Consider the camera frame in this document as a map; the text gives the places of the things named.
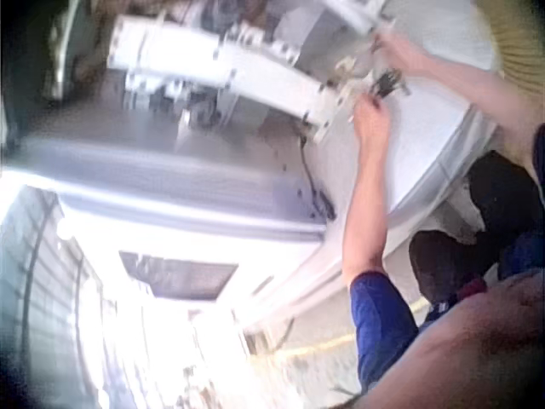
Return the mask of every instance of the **white metal frame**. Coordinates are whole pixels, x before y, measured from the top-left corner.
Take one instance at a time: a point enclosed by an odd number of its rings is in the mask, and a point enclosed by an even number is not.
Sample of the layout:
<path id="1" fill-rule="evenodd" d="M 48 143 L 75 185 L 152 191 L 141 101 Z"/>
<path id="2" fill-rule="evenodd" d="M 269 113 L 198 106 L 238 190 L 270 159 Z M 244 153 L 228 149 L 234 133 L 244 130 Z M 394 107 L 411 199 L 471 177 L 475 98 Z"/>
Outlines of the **white metal frame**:
<path id="1" fill-rule="evenodd" d="M 339 93 L 288 63 L 212 33 L 141 17 L 118 18 L 108 67 L 229 89 L 318 131 L 329 128 L 342 104 Z"/>

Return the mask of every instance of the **hand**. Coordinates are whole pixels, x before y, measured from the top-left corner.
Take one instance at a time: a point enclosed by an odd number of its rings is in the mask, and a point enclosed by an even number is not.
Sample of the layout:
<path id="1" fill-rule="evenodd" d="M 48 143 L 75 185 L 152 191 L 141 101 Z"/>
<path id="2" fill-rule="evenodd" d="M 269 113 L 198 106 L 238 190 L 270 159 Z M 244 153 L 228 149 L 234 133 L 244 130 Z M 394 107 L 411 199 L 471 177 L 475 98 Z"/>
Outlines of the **hand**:
<path id="1" fill-rule="evenodd" d="M 354 107 L 354 130 L 360 154 L 383 155 L 390 136 L 390 114 L 382 100 L 363 94 Z"/>
<path id="2" fill-rule="evenodd" d="M 427 52 L 393 32 L 391 28 L 379 28 L 376 42 L 392 68 L 401 70 L 406 75 L 421 76 L 427 72 L 430 56 Z"/>

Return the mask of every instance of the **blue shirt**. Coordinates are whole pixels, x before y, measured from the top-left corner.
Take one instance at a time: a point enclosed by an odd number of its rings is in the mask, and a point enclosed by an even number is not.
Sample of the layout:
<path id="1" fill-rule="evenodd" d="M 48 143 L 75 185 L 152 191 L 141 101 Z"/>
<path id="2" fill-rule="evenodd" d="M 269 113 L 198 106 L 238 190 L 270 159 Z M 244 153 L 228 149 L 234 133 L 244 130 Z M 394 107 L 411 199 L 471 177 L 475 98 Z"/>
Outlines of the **blue shirt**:
<path id="1" fill-rule="evenodd" d="M 545 124 L 536 133 L 533 164 L 543 193 Z M 521 235 L 502 253 L 499 278 L 506 279 L 528 268 L 545 267 L 544 243 L 542 229 Z M 362 393 L 366 393 L 405 352 L 419 330 L 409 306 L 385 274 L 373 271 L 361 274 L 350 286 L 350 298 L 356 326 L 359 382 Z M 433 319 L 447 311 L 435 314 Z"/>

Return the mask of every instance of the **forearm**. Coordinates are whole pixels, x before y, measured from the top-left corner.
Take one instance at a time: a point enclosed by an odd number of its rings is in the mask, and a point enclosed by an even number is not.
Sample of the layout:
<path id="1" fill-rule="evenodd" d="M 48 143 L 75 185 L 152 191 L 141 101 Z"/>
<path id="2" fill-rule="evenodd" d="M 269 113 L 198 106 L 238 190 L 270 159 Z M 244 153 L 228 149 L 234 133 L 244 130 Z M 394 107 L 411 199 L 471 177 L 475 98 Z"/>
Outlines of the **forearm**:
<path id="1" fill-rule="evenodd" d="M 532 136 L 543 121 L 534 101 L 494 73 L 434 57 L 427 58 L 423 73 L 464 96 L 512 134 Z"/>
<path id="2" fill-rule="evenodd" d="M 387 218 L 382 155 L 359 155 L 359 170 L 345 227 L 342 271 L 350 283 L 364 271 L 384 271 Z"/>

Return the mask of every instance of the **blue sleeve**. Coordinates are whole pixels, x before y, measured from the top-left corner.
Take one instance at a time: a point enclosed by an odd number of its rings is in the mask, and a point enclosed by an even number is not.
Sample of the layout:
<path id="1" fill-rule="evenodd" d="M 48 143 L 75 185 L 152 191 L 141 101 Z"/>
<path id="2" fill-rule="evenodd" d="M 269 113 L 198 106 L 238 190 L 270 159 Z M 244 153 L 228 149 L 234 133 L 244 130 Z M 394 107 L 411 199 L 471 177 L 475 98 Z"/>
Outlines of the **blue sleeve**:
<path id="1" fill-rule="evenodd" d="M 366 272 L 350 286 L 363 393 L 409 347 L 418 334 L 409 306 L 383 273 Z"/>

